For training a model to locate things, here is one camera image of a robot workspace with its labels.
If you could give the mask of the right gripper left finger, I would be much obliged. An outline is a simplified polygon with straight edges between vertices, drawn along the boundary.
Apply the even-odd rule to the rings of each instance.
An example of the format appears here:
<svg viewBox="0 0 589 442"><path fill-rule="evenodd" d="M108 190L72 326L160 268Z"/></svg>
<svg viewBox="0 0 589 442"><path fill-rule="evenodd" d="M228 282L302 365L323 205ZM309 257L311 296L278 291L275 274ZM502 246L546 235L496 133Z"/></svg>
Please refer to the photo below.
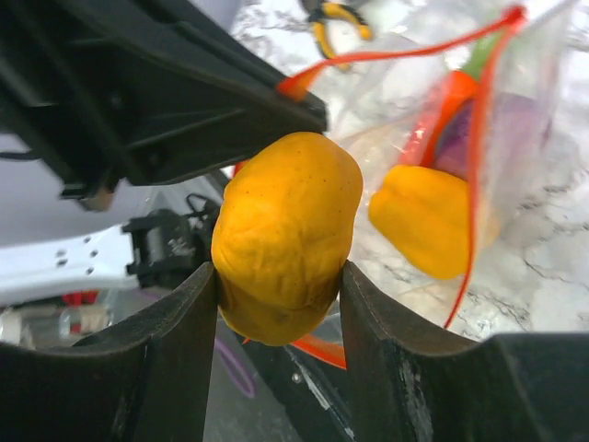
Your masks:
<svg viewBox="0 0 589 442"><path fill-rule="evenodd" d="M169 295L72 347L2 343L2 440L202 440L216 321L206 262Z"/></svg>

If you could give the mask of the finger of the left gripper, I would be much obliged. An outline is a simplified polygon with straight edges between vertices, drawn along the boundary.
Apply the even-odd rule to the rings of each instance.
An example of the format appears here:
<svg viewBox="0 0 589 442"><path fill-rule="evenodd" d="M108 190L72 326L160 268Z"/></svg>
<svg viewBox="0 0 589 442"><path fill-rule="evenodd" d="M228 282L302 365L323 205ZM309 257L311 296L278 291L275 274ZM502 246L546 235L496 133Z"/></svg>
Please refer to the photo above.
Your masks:
<svg viewBox="0 0 589 442"><path fill-rule="evenodd" d="M121 180L167 185L323 133L323 102L187 1L5 1L1 126L88 211Z"/></svg>

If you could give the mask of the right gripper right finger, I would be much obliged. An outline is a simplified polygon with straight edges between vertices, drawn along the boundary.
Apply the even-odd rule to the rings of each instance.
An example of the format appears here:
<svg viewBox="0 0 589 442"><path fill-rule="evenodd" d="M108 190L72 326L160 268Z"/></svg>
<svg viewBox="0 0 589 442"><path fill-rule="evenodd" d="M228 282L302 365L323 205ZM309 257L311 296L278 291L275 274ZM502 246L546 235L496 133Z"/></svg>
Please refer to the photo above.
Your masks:
<svg viewBox="0 0 589 442"><path fill-rule="evenodd" d="M588 337L507 333L476 343L342 273L341 327L360 441L584 441Z"/></svg>

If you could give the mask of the yellow toy bell pepper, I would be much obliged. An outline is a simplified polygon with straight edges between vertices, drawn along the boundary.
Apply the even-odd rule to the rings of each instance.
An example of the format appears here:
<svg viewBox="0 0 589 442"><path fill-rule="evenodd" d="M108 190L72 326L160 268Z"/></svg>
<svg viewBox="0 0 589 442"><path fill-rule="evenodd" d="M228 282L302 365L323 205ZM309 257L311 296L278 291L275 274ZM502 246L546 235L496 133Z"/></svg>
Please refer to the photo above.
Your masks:
<svg viewBox="0 0 589 442"><path fill-rule="evenodd" d="M416 269L453 279L468 266L468 185L448 173L397 165L368 204L368 218Z"/></svg>

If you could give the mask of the clear zip top bag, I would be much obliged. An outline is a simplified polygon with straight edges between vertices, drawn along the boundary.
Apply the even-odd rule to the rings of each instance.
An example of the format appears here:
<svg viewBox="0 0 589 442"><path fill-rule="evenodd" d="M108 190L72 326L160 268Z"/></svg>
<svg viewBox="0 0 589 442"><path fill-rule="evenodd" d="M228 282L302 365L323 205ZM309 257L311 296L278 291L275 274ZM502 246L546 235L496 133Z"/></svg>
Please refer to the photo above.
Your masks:
<svg viewBox="0 0 589 442"><path fill-rule="evenodd" d="M579 1L434 1L279 92L320 95L360 168L350 260L436 331L588 333Z"/></svg>

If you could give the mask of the orange toy carrot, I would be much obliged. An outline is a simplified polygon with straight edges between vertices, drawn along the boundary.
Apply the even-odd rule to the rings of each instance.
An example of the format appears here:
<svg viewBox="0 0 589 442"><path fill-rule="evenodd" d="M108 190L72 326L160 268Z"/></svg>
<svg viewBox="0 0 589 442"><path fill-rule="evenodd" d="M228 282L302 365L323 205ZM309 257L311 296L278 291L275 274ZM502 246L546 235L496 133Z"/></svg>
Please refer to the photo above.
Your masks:
<svg viewBox="0 0 589 442"><path fill-rule="evenodd" d="M433 165L446 126L460 108L476 96L482 70L500 36L500 32L494 32L477 40L467 61L430 88L428 99L399 154L399 164Z"/></svg>

